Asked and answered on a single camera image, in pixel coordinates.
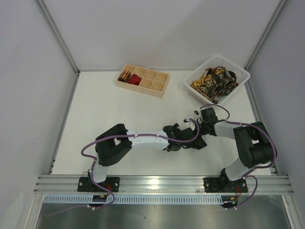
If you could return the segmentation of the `white plastic basket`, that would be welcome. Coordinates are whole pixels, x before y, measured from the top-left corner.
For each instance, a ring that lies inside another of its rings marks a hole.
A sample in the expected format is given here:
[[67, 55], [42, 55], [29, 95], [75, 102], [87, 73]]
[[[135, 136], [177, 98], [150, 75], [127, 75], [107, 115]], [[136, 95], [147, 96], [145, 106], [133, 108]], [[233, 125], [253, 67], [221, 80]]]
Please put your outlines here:
[[250, 79], [250, 74], [245, 69], [235, 64], [234, 62], [224, 58], [220, 55], [214, 55], [204, 63], [202, 63], [198, 68], [196, 68], [189, 76], [184, 79], [184, 86], [189, 91], [189, 93], [196, 98], [199, 102], [203, 104], [213, 104], [212, 101], [201, 95], [198, 91], [191, 87], [194, 80], [199, 80], [202, 74], [208, 68], [225, 67], [226, 70], [232, 71], [236, 75], [236, 82], [238, 86], [228, 95], [217, 99], [219, 105], [223, 105], [225, 102], [231, 100], [235, 93], [241, 89], [244, 84]]

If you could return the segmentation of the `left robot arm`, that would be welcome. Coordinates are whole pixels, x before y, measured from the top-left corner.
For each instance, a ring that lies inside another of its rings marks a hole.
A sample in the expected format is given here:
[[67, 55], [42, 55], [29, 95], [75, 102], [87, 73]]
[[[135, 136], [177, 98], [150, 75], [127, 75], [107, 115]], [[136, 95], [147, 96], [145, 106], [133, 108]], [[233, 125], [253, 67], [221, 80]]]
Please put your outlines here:
[[199, 137], [200, 128], [194, 121], [190, 127], [181, 130], [178, 124], [165, 126], [153, 133], [140, 133], [117, 124], [95, 139], [97, 162], [91, 177], [96, 183], [106, 180], [109, 167], [117, 164], [133, 149], [154, 148], [165, 151], [178, 151], [191, 146]]

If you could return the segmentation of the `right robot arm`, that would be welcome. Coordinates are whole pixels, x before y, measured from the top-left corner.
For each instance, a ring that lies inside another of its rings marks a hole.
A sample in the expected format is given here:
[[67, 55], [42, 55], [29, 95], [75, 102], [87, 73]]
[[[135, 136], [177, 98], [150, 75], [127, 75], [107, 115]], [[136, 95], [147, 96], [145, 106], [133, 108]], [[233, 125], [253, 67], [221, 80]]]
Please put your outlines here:
[[201, 135], [226, 137], [235, 141], [238, 158], [221, 170], [214, 181], [216, 190], [211, 192], [232, 192], [241, 187], [243, 179], [256, 169], [272, 167], [277, 158], [276, 147], [264, 124], [231, 122], [219, 120], [213, 108], [200, 108], [194, 112], [199, 118]]

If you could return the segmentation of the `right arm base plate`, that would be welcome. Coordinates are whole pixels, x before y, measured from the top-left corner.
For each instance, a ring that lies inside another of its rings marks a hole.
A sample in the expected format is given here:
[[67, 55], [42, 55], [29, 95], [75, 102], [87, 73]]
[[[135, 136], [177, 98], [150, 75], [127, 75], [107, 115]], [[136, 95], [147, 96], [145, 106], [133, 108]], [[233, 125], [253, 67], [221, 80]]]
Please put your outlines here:
[[203, 186], [206, 193], [247, 193], [248, 187], [243, 179], [230, 181], [220, 177], [205, 177], [203, 178]]

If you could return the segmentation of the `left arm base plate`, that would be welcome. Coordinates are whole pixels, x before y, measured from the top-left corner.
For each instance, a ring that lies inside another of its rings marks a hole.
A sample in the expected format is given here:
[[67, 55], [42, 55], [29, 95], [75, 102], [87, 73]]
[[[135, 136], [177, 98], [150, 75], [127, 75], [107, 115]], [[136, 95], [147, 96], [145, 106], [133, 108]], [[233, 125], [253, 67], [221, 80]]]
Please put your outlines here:
[[[98, 184], [99, 186], [111, 191], [118, 192], [120, 186], [119, 177], [107, 177], [105, 181]], [[80, 177], [77, 187], [78, 192], [102, 192], [103, 189], [92, 183], [90, 177]]]

